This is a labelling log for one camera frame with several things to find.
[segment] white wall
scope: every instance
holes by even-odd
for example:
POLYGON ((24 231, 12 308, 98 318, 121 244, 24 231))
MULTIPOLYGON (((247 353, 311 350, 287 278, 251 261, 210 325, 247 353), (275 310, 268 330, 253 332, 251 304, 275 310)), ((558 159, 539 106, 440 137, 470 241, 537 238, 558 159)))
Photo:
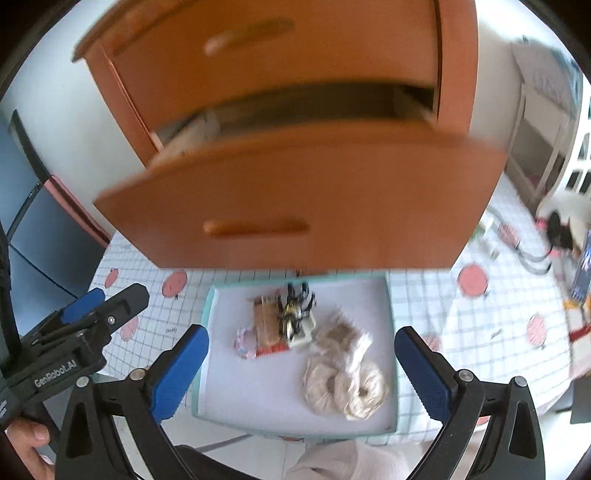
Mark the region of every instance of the white wall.
POLYGON ((36 45, 20 68, 0 111, 17 109, 39 156, 91 215, 98 193, 144 167, 109 112, 74 45, 115 0, 82 0, 36 45))
POLYGON ((518 0, 476 0, 478 79, 470 134, 503 149, 509 144, 521 93, 510 42, 523 35, 569 54, 550 28, 518 0))

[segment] drawer handle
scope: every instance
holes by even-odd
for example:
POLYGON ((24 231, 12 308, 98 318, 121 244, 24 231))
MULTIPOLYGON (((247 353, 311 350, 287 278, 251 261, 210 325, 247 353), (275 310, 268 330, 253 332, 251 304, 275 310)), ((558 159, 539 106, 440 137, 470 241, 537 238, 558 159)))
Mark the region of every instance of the drawer handle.
POLYGON ((212 238, 227 239, 252 235, 297 235, 310 231, 305 220, 283 217, 262 221, 250 220, 206 220, 203 232, 212 238))
POLYGON ((206 56, 213 57, 222 50, 243 47, 250 43, 278 37, 293 30, 294 26, 295 23, 291 18, 277 17, 246 27, 231 28, 208 38, 203 45, 203 52, 206 56))

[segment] white tile floor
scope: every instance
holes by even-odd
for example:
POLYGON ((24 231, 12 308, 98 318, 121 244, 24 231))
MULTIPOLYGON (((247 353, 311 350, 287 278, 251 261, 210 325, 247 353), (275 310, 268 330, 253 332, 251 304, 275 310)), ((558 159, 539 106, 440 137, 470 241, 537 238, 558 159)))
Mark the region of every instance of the white tile floor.
MULTIPOLYGON (((570 413, 546 414, 541 419, 544 436, 547 480, 564 480, 591 444, 591 423, 570 425, 570 413)), ((124 419, 116 419, 122 443, 134 470, 145 480, 152 479, 124 419)), ((244 432, 218 426, 179 411, 163 422, 163 428, 174 445, 203 447, 241 436, 244 432)), ((401 446, 410 465, 415 465, 424 449, 401 446)), ((296 464, 306 450, 305 443, 250 437, 241 442, 207 453, 208 456, 262 480, 279 480, 296 464)))

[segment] metal screw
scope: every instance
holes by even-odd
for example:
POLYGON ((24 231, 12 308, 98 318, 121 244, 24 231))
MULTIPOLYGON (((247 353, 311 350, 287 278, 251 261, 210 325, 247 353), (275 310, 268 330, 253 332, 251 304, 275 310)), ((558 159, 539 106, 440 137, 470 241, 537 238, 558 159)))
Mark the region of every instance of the metal screw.
POLYGON ((515 377, 515 383, 518 387, 527 387, 527 380, 523 377, 515 377))
POLYGON ((145 376, 146 370, 144 370, 143 368, 136 368, 129 374, 130 379, 135 382, 137 382, 138 380, 142 380, 145 376))
POLYGON ((80 377, 78 380, 76 380, 76 386, 80 387, 80 388, 84 388, 85 386, 88 385, 89 383, 89 379, 88 377, 80 377))
POLYGON ((471 382, 474 380, 474 374, 469 370, 460 370, 460 373, 458 373, 457 376, 460 377, 460 380, 463 380, 464 382, 471 382))

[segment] tray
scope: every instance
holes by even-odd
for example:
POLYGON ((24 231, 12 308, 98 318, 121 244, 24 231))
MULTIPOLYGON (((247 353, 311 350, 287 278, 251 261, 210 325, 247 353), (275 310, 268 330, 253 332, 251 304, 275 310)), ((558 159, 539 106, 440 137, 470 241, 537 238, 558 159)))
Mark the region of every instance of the tray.
POLYGON ((212 285, 202 317, 210 350, 193 382, 193 415, 265 435, 347 439, 394 433, 398 396, 389 291, 388 278, 377 273, 212 285), (374 341, 366 356, 390 379, 390 395, 367 420, 323 417, 309 409, 302 382, 308 348, 249 360, 236 354, 236 331, 253 322, 252 298, 271 294, 289 281, 307 281, 310 290, 316 292, 314 316, 318 326, 341 308, 356 326, 372 334, 374 341))

